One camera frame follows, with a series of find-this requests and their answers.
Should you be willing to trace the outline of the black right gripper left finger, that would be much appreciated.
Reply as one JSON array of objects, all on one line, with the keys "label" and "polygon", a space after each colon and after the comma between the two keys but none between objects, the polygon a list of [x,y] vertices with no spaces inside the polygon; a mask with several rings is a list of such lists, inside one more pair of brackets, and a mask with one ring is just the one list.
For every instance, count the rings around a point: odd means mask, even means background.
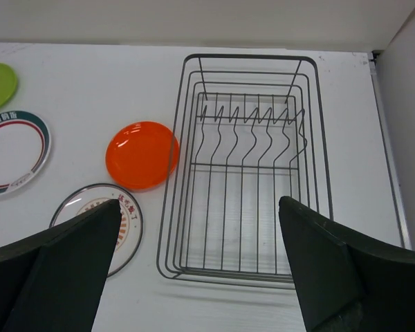
[{"label": "black right gripper left finger", "polygon": [[109,199],[0,247],[0,331],[91,331],[121,219]]}]

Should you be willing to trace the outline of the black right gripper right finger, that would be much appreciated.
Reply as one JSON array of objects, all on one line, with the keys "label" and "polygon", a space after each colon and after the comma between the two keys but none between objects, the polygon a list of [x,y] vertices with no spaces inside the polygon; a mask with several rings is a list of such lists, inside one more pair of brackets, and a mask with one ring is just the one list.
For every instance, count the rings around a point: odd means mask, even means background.
[{"label": "black right gripper right finger", "polygon": [[279,222],[307,331],[415,331],[415,251],[288,196]]}]

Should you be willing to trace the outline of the white plate orange sunburst print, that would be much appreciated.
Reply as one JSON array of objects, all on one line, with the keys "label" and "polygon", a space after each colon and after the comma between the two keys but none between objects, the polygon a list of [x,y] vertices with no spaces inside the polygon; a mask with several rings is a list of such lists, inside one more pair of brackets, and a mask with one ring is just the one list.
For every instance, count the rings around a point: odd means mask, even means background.
[{"label": "white plate orange sunburst print", "polygon": [[65,198],[56,209],[49,224],[50,227],[54,227],[111,199],[119,200],[121,223],[109,267],[109,277],[120,272],[132,260],[142,239],[144,230],[142,212],[131,193],[110,183],[84,186]]}]

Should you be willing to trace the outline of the white plate green red rim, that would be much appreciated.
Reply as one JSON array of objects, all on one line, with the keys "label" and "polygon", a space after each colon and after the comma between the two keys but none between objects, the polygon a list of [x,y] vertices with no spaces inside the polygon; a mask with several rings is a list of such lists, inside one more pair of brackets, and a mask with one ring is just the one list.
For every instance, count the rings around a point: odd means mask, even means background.
[{"label": "white plate green red rim", "polygon": [[0,113],[0,196],[34,179],[52,146],[49,126],[39,115],[22,110]]}]

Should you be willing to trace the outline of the orange plastic plate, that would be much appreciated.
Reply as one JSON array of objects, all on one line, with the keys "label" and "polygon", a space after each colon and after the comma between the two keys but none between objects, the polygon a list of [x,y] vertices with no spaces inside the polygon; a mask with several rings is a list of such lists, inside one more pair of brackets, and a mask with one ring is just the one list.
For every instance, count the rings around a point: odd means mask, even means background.
[{"label": "orange plastic plate", "polygon": [[110,177],[129,190],[148,190],[176,169],[180,147],[165,125],[141,121],[127,125],[111,139],[105,154]]}]

